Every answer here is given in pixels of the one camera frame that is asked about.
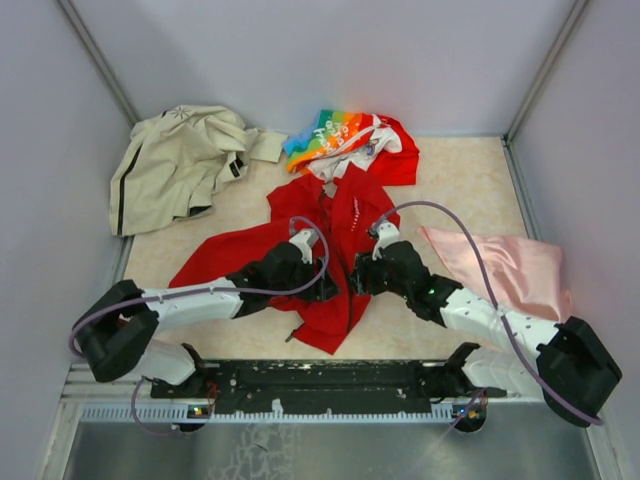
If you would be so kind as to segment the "red jacket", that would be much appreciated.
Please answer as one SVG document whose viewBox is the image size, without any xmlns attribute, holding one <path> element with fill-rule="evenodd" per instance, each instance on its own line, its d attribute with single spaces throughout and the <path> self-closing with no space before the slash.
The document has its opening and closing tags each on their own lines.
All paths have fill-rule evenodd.
<svg viewBox="0 0 640 480">
<path fill-rule="evenodd" d="M 314 348 L 333 354 L 363 316 L 371 297 L 358 295 L 349 285 L 356 256 L 370 252 L 375 241 L 368 229 L 394 207 L 378 179 L 350 166 L 337 183 L 333 196 L 323 183 L 305 175 L 278 187 L 268 195 L 271 221 L 252 228 L 206 239 L 171 279 L 171 288 L 213 281 L 264 258 L 277 244 L 289 239 L 289 220 L 303 216 L 325 235 L 330 251 L 328 276 L 338 293 L 324 302 L 295 297 L 272 298 L 269 305 L 295 311 L 302 325 L 292 336 Z"/>
</svg>

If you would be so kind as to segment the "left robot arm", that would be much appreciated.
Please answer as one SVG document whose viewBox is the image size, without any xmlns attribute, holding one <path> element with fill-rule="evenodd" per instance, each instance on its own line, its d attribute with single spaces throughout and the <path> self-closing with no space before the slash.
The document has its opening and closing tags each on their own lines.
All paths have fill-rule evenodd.
<svg viewBox="0 0 640 480">
<path fill-rule="evenodd" d="M 143 290 L 132 280 L 120 281 L 74 324 L 71 348 L 99 383 L 136 372 L 197 396 L 207 387 L 207 371 L 195 364 L 187 348 L 163 344 L 157 335 L 204 321 L 246 317 L 278 297 L 326 301 L 337 293 L 329 259 L 328 253 L 316 257 L 310 247 L 288 241 L 237 272 L 198 285 Z"/>
</svg>

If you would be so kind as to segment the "rainbow white red garment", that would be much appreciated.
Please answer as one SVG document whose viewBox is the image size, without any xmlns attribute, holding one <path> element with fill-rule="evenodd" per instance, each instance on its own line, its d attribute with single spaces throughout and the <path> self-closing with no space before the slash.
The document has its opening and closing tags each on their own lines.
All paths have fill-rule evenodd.
<svg viewBox="0 0 640 480">
<path fill-rule="evenodd" d="M 385 115 L 324 109 L 282 148 L 288 172 L 323 182 L 342 178 L 350 166 L 383 186 L 410 186 L 417 180 L 420 150 L 403 125 Z"/>
</svg>

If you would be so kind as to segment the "pink satin cloth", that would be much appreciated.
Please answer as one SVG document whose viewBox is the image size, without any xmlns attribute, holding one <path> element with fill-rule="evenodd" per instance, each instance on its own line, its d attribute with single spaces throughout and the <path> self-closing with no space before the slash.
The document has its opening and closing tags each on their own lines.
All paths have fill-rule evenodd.
<svg viewBox="0 0 640 480">
<path fill-rule="evenodd" d="M 489 297 L 472 247 L 464 234 L 422 227 L 419 234 L 431 244 L 451 276 L 475 294 Z M 561 280 L 560 247 L 524 237 L 472 237 L 501 305 L 556 322 L 573 314 L 570 290 Z"/>
</svg>

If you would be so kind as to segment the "right aluminium frame post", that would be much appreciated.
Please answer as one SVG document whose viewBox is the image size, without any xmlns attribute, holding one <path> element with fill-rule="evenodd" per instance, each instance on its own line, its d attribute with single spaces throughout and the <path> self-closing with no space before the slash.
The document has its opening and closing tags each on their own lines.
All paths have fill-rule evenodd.
<svg viewBox="0 0 640 480">
<path fill-rule="evenodd" d="M 566 18 L 551 43 L 540 67 L 536 71 L 509 128 L 502 137 L 505 147 L 510 147 L 514 143 L 526 120 L 531 115 L 546 85 L 550 81 L 554 70 L 564 55 L 566 48 L 580 28 L 591 4 L 592 2 L 590 0 L 575 0 L 571 3 L 571 8 Z"/>
</svg>

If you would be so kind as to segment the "left aluminium frame post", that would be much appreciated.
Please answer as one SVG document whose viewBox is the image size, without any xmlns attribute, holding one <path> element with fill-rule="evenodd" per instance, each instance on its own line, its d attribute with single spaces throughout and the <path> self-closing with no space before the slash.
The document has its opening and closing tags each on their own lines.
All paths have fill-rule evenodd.
<svg viewBox="0 0 640 480">
<path fill-rule="evenodd" d="M 71 32 L 81 45 L 90 63 L 96 69 L 106 90 L 114 100 L 116 106 L 128 122 L 133 127 L 139 120 L 140 115 L 130 100 L 127 92 L 117 78 L 117 75 L 110 65 L 106 55 L 103 53 L 94 35 L 91 33 L 82 15 L 77 9 L 74 1 L 54 0 L 53 3 L 60 11 Z"/>
</svg>

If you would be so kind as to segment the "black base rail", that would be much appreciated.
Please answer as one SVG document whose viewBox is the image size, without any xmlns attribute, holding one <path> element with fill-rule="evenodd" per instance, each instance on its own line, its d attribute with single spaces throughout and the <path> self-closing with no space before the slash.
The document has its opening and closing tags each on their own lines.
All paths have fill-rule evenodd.
<svg viewBox="0 0 640 480">
<path fill-rule="evenodd" d="M 422 414 L 478 388 L 457 365 L 423 360 L 210 360 L 181 386 L 154 380 L 151 397 L 211 401 L 217 414 Z"/>
</svg>

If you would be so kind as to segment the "aluminium frame post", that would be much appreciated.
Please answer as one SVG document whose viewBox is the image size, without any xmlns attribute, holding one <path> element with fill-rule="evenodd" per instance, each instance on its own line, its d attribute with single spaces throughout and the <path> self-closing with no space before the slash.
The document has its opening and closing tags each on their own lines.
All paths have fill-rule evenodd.
<svg viewBox="0 0 640 480">
<path fill-rule="evenodd" d="M 580 28 L 591 4 L 592 2 L 590 0 L 575 0 L 571 3 L 571 8 L 566 18 L 551 43 L 540 67 L 536 71 L 509 128 L 502 137 L 505 147 L 510 147 L 514 143 L 526 120 L 531 115 L 546 85 L 550 81 L 554 70 L 564 55 L 566 48 Z"/>
<path fill-rule="evenodd" d="M 74 1 L 54 0 L 53 3 L 60 11 L 71 32 L 81 45 L 90 63 L 96 69 L 106 90 L 114 100 L 116 106 L 128 122 L 133 127 L 139 120 L 140 115 L 130 100 L 127 92 L 117 78 L 117 75 L 110 65 L 106 55 L 103 53 L 94 35 L 91 33 L 82 15 L 77 9 Z"/>
</svg>

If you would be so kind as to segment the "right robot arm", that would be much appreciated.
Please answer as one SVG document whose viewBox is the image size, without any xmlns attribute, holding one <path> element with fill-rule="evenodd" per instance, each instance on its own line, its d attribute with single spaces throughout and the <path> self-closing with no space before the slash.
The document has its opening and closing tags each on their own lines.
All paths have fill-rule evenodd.
<svg viewBox="0 0 640 480">
<path fill-rule="evenodd" d="M 565 421 L 600 424 L 600 410 L 622 371 L 583 319 L 556 322 L 495 307 L 459 282 L 432 274 L 407 241 L 359 254 L 352 281 L 360 293 L 403 298 L 420 319 L 485 341 L 467 346 L 446 372 L 461 396 L 493 388 L 544 401 Z"/>
</svg>

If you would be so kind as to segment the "beige jacket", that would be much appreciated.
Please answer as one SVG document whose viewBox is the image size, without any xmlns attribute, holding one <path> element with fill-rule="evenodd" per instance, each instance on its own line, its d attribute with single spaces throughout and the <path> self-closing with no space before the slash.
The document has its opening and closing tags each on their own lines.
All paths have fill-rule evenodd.
<svg viewBox="0 0 640 480">
<path fill-rule="evenodd" d="M 252 163 L 278 162 L 285 140 L 224 106 L 178 105 L 138 122 L 110 182 L 111 233 L 149 233 L 210 211 Z"/>
</svg>

